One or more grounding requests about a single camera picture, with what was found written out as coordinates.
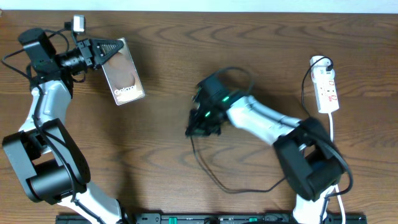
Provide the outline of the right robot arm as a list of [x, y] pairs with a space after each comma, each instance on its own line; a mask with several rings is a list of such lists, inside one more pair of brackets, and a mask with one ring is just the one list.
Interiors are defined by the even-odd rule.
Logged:
[[230, 122], [272, 146], [282, 172], [297, 194], [293, 217], [298, 223], [323, 223], [328, 199], [347, 165], [319, 120], [300, 120], [274, 111], [244, 91], [230, 91], [216, 75], [197, 85], [185, 134], [219, 135]]

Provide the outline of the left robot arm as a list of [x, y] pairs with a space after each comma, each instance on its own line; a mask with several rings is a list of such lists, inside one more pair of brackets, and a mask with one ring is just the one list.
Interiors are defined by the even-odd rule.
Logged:
[[26, 121], [3, 139], [2, 148], [31, 201], [68, 207], [91, 223], [129, 223], [119, 201], [91, 180], [88, 163], [64, 125], [75, 76], [102, 66], [124, 44], [83, 39], [58, 54], [50, 41], [54, 35], [34, 28], [18, 38], [30, 58], [22, 75], [33, 100]]

